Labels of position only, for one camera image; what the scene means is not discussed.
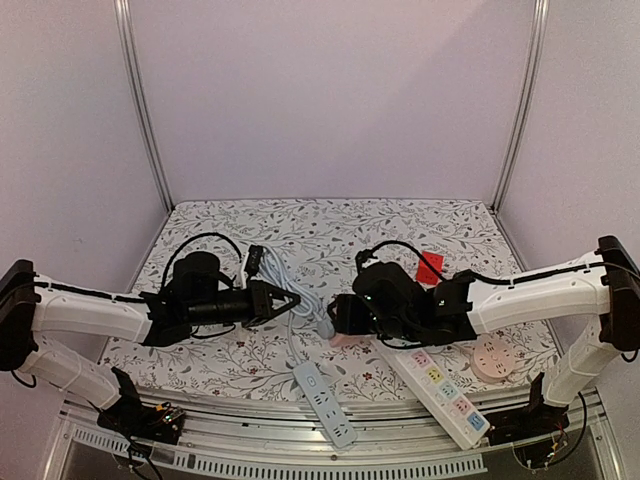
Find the pink cube adapter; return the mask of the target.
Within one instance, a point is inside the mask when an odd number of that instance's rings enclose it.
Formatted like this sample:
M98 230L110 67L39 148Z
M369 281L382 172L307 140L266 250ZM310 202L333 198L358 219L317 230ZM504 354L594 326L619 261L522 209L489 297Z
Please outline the pink cube adapter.
M342 348L354 346L361 343L367 343L371 340L371 335L345 335L336 333L330 340L329 345L332 348Z

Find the red cube socket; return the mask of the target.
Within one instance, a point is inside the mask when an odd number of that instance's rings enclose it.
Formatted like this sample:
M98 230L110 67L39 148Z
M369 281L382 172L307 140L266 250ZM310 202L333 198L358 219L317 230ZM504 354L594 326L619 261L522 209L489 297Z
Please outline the red cube socket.
M416 280L424 285L435 286L443 277L444 257L442 255L423 251L422 257L426 260L419 261L416 271Z

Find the round pink socket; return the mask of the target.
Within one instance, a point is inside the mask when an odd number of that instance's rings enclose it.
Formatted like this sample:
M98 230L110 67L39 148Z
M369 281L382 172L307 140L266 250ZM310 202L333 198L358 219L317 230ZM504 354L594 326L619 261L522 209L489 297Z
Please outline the round pink socket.
M471 369L485 383L495 384L505 381L515 370L514 349L491 335L480 335L473 344Z

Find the white long power strip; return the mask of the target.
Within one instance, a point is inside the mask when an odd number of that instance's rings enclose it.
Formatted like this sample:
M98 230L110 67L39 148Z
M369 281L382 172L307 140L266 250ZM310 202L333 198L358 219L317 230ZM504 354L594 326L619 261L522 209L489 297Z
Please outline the white long power strip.
M381 357L462 449L476 448L491 425L424 348L392 349L374 340Z

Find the blue power strip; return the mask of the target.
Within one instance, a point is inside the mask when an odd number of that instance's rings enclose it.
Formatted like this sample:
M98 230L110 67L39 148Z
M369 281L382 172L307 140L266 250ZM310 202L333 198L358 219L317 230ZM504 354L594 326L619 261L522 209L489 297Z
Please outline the blue power strip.
M305 362L293 369L293 375L332 444L339 449L354 444L357 433L317 367Z

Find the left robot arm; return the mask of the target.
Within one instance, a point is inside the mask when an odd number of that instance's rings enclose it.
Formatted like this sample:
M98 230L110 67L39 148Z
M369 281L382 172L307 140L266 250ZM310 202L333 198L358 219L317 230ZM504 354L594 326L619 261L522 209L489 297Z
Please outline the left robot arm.
M242 270L232 279L215 254L178 248L159 291L136 296L62 284L20 259L1 279L1 369L84 398L105 429L174 444L186 419L181 408L168 401L144 405L126 372L100 366L46 335L84 333L159 348L189 339L199 326L260 326L301 302L300 294L256 279L261 256L257 247L240 255Z

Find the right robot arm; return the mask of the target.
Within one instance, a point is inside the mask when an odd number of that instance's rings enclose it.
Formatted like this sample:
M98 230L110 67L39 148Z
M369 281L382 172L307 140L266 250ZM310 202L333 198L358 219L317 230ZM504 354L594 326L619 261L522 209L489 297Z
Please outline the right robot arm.
M327 307L335 331L402 341L406 350L446 346L539 320L588 315L583 333L539 374L526 406L485 419L490 444L550 434L569 425L578 393L617 356L639 348L639 269L614 236L583 256L506 278L464 270L424 288L372 249L356 256L352 293Z

